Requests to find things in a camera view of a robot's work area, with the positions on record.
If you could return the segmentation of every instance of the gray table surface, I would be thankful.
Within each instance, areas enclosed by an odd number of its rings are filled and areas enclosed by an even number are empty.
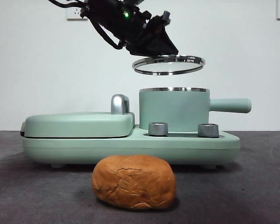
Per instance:
[[[131,211],[99,201],[93,165],[52,169],[25,156],[19,132],[0,132],[0,224],[280,224],[280,132],[230,132],[235,162],[216,170],[172,166],[168,210]]]

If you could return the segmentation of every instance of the appliance handle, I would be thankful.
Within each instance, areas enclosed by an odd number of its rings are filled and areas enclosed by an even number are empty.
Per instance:
[[[111,99],[111,114],[125,114],[130,112],[129,98],[122,94],[115,94]]]
[[[251,100],[246,98],[210,100],[210,111],[249,113],[251,107]]]

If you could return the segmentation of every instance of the glass lid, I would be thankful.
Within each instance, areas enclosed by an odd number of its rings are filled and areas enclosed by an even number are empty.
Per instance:
[[[198,71],[205,65],[205,60],[196,56],[164,55],[147,57],[135,61],[132,68],[141,74],[166,76]]]

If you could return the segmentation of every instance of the bread crust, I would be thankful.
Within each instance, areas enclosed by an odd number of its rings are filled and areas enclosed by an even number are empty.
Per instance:
[[[166,209],[175,198],[175,176],[170,165],[149,155],[113,155],[94,168],[94,194],[109,204],[133,209]]]

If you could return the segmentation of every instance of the mint green pot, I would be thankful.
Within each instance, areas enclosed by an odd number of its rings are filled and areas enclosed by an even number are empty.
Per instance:
[[[142,89],[139,101],[140,128],[146,130],[151,122],[166,122],[169,132],[195,132],[198,124],[209,122],[210,111],[251,111],[249,99],[210,99],[210,91],[202,88]]]

